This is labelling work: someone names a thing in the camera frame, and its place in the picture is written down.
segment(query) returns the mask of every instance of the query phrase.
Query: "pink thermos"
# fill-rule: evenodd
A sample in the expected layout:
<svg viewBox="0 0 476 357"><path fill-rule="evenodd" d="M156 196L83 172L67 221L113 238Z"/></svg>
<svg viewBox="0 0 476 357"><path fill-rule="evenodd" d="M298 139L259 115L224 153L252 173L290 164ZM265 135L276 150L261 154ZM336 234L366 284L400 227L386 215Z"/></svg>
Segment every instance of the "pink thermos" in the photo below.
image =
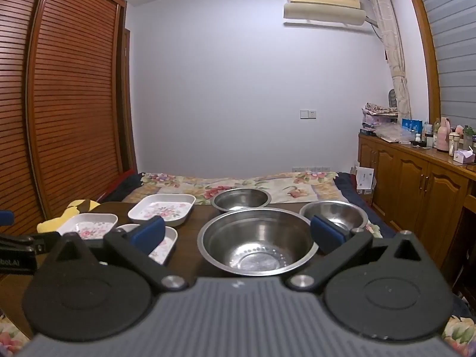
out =
<svg viewBox="0 0 476 357"><path fill-rule="evenodd" d="M449 133L451 133L451 127L448 118L441 117L441 126L438 129L436 140L436 148L441 152L449 150Z"/></svg>

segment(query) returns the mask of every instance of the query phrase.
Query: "dark blue blanket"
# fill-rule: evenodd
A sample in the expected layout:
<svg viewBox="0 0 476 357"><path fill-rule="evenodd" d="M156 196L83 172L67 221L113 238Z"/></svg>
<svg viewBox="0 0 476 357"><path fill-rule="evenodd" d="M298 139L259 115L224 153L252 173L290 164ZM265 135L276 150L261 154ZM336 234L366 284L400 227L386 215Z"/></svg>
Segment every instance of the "dark blue blanket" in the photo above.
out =
<svg viewBox="0 0 476 357"><path fill-rule="evenodd" d="M392 230L392 228L390 228L387 224L385 224L384 221L380 217L378 217L377 213L375 213L375 211L370 208L365 203L363 198L361 198L360 195L356 192L354 185L350 179L350 174L339 172L339 177L336 177L334 179L334 182L337 188L339 188L339 190L342 192L342 195L349 201L349 203L360 206L367 213L370 222L380 227L380 233L383 237L395 236L395 231Z"/></svg>

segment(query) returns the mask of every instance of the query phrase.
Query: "yellow plush toy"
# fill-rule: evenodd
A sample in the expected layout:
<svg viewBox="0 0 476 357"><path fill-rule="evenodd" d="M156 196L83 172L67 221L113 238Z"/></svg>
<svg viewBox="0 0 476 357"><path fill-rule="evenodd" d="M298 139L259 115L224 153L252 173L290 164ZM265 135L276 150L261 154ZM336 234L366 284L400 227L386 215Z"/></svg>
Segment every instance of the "yellow plush toy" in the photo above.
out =
<svg viewBox="0 0 476 357"><path fill-rule="evenodd" d="M61 227L70 217L76 216L77 214L89 212L93 208L96 208L99 205L96 201L92 200L74 200L68 204L68 207L63 212L60 217L56 217L51 220L47 220L43 223L39 223L36 226L38 233L42 234L45 232L56 231Z"/></svg>

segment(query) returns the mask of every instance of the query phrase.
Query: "wardrobe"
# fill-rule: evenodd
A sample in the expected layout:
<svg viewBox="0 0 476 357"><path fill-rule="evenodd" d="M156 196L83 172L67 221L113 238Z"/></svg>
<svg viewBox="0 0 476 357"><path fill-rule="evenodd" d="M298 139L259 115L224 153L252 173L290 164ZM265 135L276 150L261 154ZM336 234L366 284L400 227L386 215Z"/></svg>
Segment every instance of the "wardrobe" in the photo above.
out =
<svg viewBox="0 0 476 357"><path fill-rule="evenodd" d="M124 0L0 0L0 209L20 235L135 168Z"/></svg>

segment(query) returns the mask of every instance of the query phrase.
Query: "air conditioner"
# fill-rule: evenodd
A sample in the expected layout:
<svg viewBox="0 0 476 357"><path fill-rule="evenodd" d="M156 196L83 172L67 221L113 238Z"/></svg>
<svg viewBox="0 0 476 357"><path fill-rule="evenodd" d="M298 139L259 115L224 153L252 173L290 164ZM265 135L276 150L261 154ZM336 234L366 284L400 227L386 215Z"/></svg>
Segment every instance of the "air conditioner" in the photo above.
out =
<svg viewBox="0 0 476 357"><path fill-rule="evenodd" d="M284 5L284 18L361 26L366 12L360 9L360 0L288 0Z"/></svg>

